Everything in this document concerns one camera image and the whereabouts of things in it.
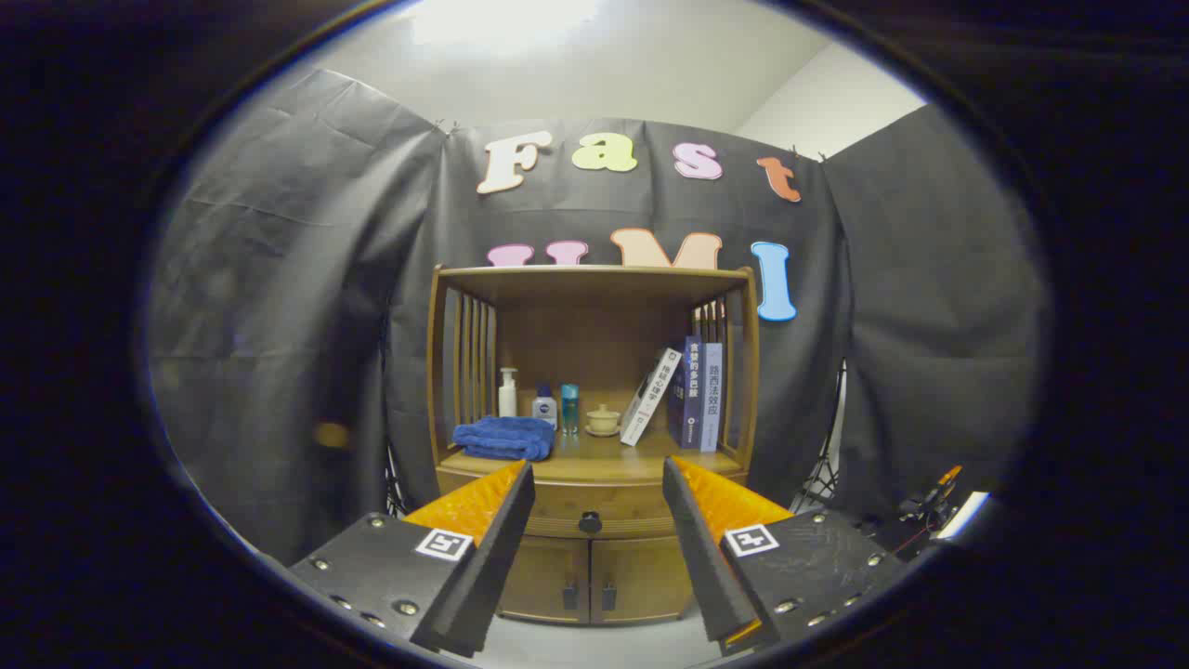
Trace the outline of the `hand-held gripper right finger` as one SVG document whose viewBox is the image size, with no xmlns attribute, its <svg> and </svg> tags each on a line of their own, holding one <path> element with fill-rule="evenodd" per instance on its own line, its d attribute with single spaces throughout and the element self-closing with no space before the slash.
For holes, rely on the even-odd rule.
<svg viewBox="0 0 1189 669">
<path fill-rule="evenodd" d="M 662 494 L 702 623 L 725 655 L 803 643 L 908 572 L 856 520 L 793 515 L 684 457 L 665 461 Z"/>
</svg>

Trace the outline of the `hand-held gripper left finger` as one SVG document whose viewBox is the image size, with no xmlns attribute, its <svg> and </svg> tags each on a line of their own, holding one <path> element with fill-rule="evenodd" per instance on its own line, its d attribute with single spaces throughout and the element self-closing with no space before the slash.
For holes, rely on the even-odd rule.
<svg viewBox="0 0 1189 669">
<path fill-rule="evenodd" d="M 470 658 L 487 643 L 534 501 L 531 463 L 516 461 L 404 518 L 366 515 L 290 572 L 376 635 Z"/>
</svg>

